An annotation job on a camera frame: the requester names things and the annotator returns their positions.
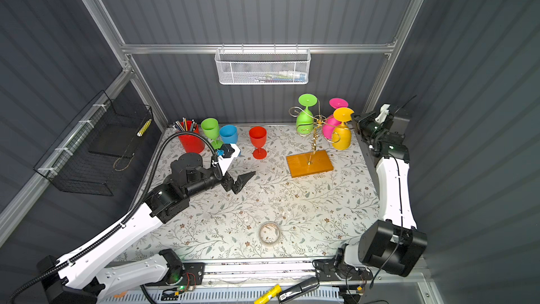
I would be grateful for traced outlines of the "yellow wine glass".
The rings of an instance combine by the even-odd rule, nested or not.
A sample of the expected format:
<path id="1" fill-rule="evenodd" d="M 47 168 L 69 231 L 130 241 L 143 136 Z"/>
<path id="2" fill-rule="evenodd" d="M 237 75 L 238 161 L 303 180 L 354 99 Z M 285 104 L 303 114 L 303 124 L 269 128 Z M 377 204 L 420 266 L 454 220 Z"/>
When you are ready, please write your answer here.
<path id="1" fill-rule="evenodd" d="M 333 117 L 339 124 L 332 133 L 333 147 L 339 151 L 344 151 L 350 147 L 352 140 L 351 130 L 348 128 L 348 122 L 352 121 L 353 110 L 348 107 L 341 107 L 334 111 Z"/>

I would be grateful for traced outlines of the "blue wine glass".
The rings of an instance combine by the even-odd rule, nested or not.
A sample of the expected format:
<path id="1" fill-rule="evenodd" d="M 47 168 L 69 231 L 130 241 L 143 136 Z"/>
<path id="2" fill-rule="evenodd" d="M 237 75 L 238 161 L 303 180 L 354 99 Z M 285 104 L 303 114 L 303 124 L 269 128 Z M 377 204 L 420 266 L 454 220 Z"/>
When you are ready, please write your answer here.
<path id="1" fill-rule="evenodd" d="M 234 125 L 225 125 L 220 131 L 219 135 L 225 144 L 236 144 L 238 141 L 238 129 Z"/>

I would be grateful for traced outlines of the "red wine glass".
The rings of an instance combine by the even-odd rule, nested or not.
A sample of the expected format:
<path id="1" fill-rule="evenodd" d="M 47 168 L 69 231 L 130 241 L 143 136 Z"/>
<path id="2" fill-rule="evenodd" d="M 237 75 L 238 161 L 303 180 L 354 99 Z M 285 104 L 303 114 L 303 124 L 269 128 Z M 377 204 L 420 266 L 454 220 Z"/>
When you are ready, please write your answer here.
<path id="1" fill-rule="evenodd" d="M 267 142 L 267 130 L 261 126 L 253 127 L 249 131 L 249 137 L 252 145 L 255 147 L 253 157 L 262 160 L 267 157 L 264 145 Z"/>

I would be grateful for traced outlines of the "gold rack with orange base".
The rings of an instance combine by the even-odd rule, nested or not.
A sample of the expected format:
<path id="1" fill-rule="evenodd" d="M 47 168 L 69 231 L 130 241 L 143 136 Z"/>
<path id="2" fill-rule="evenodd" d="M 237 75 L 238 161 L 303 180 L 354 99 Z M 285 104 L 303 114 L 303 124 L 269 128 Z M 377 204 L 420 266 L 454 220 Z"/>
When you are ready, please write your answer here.
<path id="1" fill-rule="evenodd" d="M 289 109 L 290 116 L 296 119 L 301 108 L 301 105 L 291 107 Z M 311 150 L 306 153 L 289 155 L 286 157 L 286 162 L 288 164 L 289 172 L 292 178 L 304 177 L 319 173 L 327 173 L 333 170 L 333 164 L 330 161 L 327 151 L 318 149 L 318 131 L 322 130 L 322 127 L 327 117 L 321 114 L 319 100 L 315 106 L 310 107 L 309 109 L 313 113 L 314 129 L 308 135 L 301 135 L 296 130 L 295 121 L 295 132 L 301 137 L 312 136 Z"/>

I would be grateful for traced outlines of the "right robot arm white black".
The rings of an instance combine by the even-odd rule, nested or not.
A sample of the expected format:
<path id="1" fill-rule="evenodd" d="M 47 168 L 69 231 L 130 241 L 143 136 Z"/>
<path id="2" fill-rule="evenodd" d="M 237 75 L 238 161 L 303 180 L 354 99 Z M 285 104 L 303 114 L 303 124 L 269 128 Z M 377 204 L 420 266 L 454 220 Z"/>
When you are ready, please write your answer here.
<path id="1" fill-rule="evenodd" d="M 364 266 L 407 277 L 427 248 L 427 234 L 418 230 L 410 205 L 409 149 L 403 135 L 391 132 L 398 111 L 384 104 L 379 111 L 352 116 L 355 132 L 375 158 L 380 210 L 357 243 L 338 249 L 334 268 L 341 277 Z"/>

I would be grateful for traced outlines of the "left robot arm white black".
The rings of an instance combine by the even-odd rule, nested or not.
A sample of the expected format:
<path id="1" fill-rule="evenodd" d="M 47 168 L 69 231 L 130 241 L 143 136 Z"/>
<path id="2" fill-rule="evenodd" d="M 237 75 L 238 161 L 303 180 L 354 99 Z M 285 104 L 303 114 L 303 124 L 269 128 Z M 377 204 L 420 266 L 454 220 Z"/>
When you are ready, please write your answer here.
<path id="1" fill-rule="evenodd" d="M 254 177 L 244 173 L 234 179 L 228 169 L 239 157 L 236 144 L 211 149 L 209 167 L 198 153 L 185 153 L 170 165 L 171 173 L 162 184 L 153 186 L 158 163 L 167 145 L 179 137 L 168 136 L 156 153 L 147 185 L 136 203 L 117 222 L 79 248 L 59 258 L 51 256 L 39 264 L 40 274 L 16 289 L 8 303 L 35 284 L 42 284 L 49 303 L 98 303 L 113 294 L 166 282 L 175 287 L 187 277 L 184 264 L 172 249 L 165 249 L 146 260 L 109 267 L 127 247 L 167 224 L 189 207 L 193 196 L 221 186 L 238 194 Z"/>

